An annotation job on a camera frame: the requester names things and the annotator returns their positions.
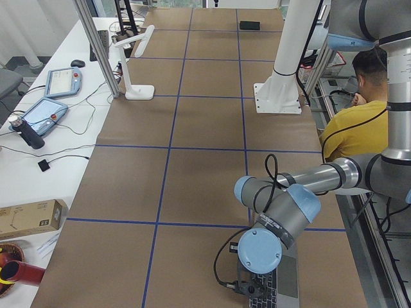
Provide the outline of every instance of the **office chair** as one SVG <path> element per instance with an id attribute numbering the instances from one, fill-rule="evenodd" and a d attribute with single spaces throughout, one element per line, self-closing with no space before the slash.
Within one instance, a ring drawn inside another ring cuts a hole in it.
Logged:
<path id="1" fill-rule="evenodd" d="M 30 88 L 30 85 L 23 81 L 23 76 L 19 73 L 9 71 L 8 69 L 0 69 L 0 99 L 6 97 L 13 91 L 17 91 L 20 96 L 24 95 L 23 91 L 19 91 L 19 85 L 25 84 Z"/>

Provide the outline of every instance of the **white desk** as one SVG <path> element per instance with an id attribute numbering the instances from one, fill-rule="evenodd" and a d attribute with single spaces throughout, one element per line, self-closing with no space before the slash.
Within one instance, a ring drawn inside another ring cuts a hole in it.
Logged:
<path id="1" fill-rule="evenodd" d="M 105 30 L 116 20 L 115 18 L 98 18 L 94 21 L 98 30 Z M 85 67 L 80 69 L 83 75 L 82 88 L 76 96 L 62 98 L 59 99 L 59 101 L 67 105 L 75 105 L 85 99 L 105 80 L 98 62 L 89 61 L 89 41 L 87 40 L 80 21 L 75 24 L 61 46 L 57 49 L 39 77 L 35 80 L 32 88 L 46 83 L 49 70 L 69 67 L 71 61 L 74 59 L 85 61 Z M 110 47 L 109 61 L 112 68 L 114 68 L 119 61 L 119 55 L 114 46 Z M 27 110 L 43 96 L 43 93 L 44 89 L 39 89 L 27 94 L 22 98 L 16 110 Z M 90 127 L 83 135 L 76 135 L 67 128 L 57 126 L 44 138 L 46 145 L 39 150 L 34 150 L 29 147 L 16 133 L 0 136 L 0 146 L 7 146 L 16 150 L 42 155 L 67 148 L 77 148 L 86 144 L 94 144 L 110 108 L 110 103 L 107 102 L 109 96 L 110 90 L 107 84 L 104 84 L 95 95 L 89 98 L 90 104 L 96 107 L 96 111 Z M 70 108 L 60 124 L 69 126 L 76 132 L 83 132 L 92 111 L 93 108 L 86 102 L 83 102 L 78 106 Z M 7 124 L 3 125 L 0 129 L 0 134 L 6 132 L 8 132 Z M 88 147 L 79 150 L 65 151 L 42 158 L 3 148 L 0 151 L 0 207 L 49 199 L 63 199 L 67 203 L 67 206 L 70 207 L 88 160 L 78 157 L 62 158 L 52 163 L 50 165 L 51 168 L 46 172 L 40 170 L 37 162 L 44 158 L 49 161 L 53 158 L 68 154 L 90 156 L 93 148 L 94 147 Z M 57 233 L 59 233 L 59 231 L 29 235 L 12 239 L 8 242 L 16 243 L 24 250 L 26 262 L 46 268 L 51 253 L 41 259 L 36 249 Z M 0 298 L 0 307 L 29 307 L 37 289 L 37 287 L 33 286 L 16 284 L 4 298 Z"/>

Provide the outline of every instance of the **brown table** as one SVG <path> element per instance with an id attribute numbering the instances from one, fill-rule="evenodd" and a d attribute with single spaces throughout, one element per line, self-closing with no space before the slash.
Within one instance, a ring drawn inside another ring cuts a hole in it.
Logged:
<path id="1" fill-rule="evenodd" d="M 239 21 L 260 21 L 241 31 Z M 249 223 L 234 197 L 245 174 L 317 166 L 310 109 L 257 114 L 252 85 L 272 72 L 283 28 L 278 10 L 154 9 L 132 83 L 152 84 L 150 101 L 112 102 L 32 307 L 245 307 L 219 286 L 213 261 Z M 366 307 L 335 196 L 298 238 L 302 308 Z M 236 256 L 218 263 L 236 279 Z"/>

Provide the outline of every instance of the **white stand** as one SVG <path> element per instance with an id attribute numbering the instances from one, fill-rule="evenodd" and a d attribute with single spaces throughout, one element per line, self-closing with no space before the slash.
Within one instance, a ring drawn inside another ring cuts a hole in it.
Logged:
<path id="1" fill-rule="evenodd" d="M 141 40 L 138 45 L 134 56 L 139 58 L 143 55 L 144 50 L 152 36 L 154 31 L 154 26 L 150 25 L 147 27 L 146 31 L 143 34 L 138 34 L 134 37 L 126 38 L 114 44 L 115 47 L 119 49 L 121 66 L 123 70 L 124 82 L 126 85 L 126 98 L 127 99 L 152 99 L 154 96 L 154 86 L 153 85 L 132 85 L 130 80 L 130 74 L 128 73 L 126 55 L 124 53 L 123 46 L 137 40 Z"/>
<path id="2" fill-rule="evenodd" d="M 320 0 L 290 0 L 274 62 L 275 70 L 265 83 L 254 84 L 257 113 L 301 113 L 294 72 L 300 63 L 319 3 Z"/>

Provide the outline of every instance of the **blue tablet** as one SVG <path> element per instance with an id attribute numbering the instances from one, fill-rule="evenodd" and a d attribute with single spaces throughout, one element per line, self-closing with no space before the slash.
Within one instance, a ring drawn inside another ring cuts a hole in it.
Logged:
<path id="1" fill-rule="evenodd" d="M 42 98 L 27 110 L 22 118 L 39 136 L 47 134 L 52 127 L 66 114 L 68 106 L 59 101 Z"/>
<path id="2" fill-rule="evenodd" d="M 82 85 L 82 74 L 77 67 L 55 69 L 48 72 L 46 98 L 62 98 L 76 95 Z"/>

